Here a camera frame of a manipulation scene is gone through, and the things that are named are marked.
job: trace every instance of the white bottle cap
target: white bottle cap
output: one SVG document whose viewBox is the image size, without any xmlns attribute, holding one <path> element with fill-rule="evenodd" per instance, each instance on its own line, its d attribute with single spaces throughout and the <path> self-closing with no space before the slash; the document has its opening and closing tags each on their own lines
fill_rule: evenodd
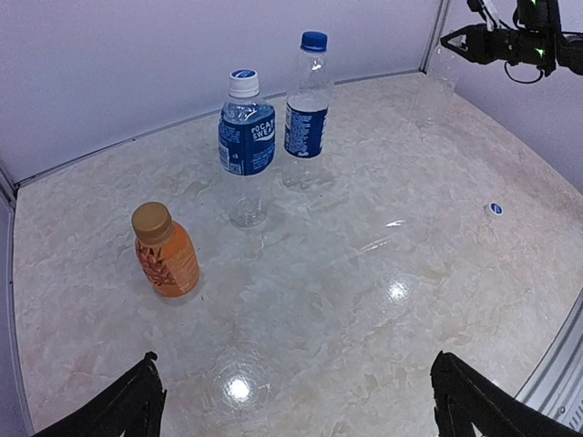
<svg viewBox="0 0 583 437">
<path fill-rule="evenodd" d="M 486 214 L 489 217 L 492 217 L 493 219 L 497 219 L 498 217 L 502 217 L 502 214 L 504 214 L 502 207 L 495 202 L 488 203 L 484 207 L 484 210 L 486 211 Z"/>
<path fill-rule="evenodd" d="M 235 98 L 259 94 L 259 75 L 255 70 L 236 70 L 230 74 L 229 95 Z"/>
</svg>

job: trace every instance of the orange bottle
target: orange bottle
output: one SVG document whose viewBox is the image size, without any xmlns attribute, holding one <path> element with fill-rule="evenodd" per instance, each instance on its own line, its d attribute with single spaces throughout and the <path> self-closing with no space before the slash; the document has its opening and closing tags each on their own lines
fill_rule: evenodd
<svg viewBox="0 0 583 437">
<path fill-rule="evenodd" d="M 154 290 L 166 298 L 183 296 L 197 285 L 199 262 L 189 234 L 158 202 L 140 206 L 131 217 L 136 253 Z"/>
</svg>

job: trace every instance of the white wall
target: white wall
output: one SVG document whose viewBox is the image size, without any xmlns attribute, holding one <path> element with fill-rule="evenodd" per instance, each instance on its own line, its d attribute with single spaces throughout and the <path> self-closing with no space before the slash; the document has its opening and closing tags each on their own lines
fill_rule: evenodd
<svg viewBox="0 0 583 437">
<path fill-rule="evenodd" d="M 304 30 L 329 33 L 339 79 L 417 69 L 437 5 L 0 0 L 0 160 L 21 180 L 218 109 L 238 67 L 281 92 Z"/>
<path fill-rule="evenodd" d="M 511 24 L 516 0 L 494 3 L 500 17 Z M 559 0 L 559 7 L 563 29 L 583 32 L 583 2 Z M 445 31 L 480 21 L 466 0 L 452 0 Z M 522 139 L 583 192 L 583 76 L 560 67 L 541 82 L 525 86 L 506 77 L 503 61 L 460 65 L 456 92 Z M 517 71 L 524 79 L 537 76 L 533 66 Z"/>
</svg>

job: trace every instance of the blue label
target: blue label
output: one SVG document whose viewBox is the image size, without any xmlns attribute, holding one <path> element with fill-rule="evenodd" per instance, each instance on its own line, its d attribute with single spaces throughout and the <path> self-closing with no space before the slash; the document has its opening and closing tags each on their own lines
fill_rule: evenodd
<svg viewBox="0 0 583 437">
<path fill-rule="evenodd" d="M 257 73 L 254 70 L 237 70 L 237 71 L 233 71 L 231 73 L 231 75 L 233 77 L 253 77 L 255 76 Z"/>
<path fill-rule="evenodd" d="M 302 112 L 288 105 L 285 113 L 284 147 L 297 158 L 313 158 L 322 152 L 322 137 L 328 108 Z"/>
<path fill-rule="evenodd" d="M 250 176 L 261 173 L 275 155 L 275 114 L 255 123 L 240 125 L 219 122 L 219 154 L 223 168 L 233 175 Z"/>
</svg>

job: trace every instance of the pocari sweat bottle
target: pocari sweat bottle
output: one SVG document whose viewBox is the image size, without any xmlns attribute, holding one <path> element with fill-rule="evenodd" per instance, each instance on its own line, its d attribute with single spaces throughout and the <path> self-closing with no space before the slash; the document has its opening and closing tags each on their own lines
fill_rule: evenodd
<svg viewBox="0 0 583 437">
<path fill-rule="evenodd" d="M 326 34 L 302 35 L 285 115 L 287 153 L 281 174 L 283 185 L 289 188 L 309 188 L 320 176 L 322 138 L 334 85 L 325 56 L 327 45 Z"/>
<path fill-rule="evenodd" d="M 257 72 L 233 71 L 220 112 L 219 155 L 228 173 L 226 209 L 236 225 L 254 226 L 266 218 L 274 154 L 275 111 L 259 97 Z"/>
</svg>

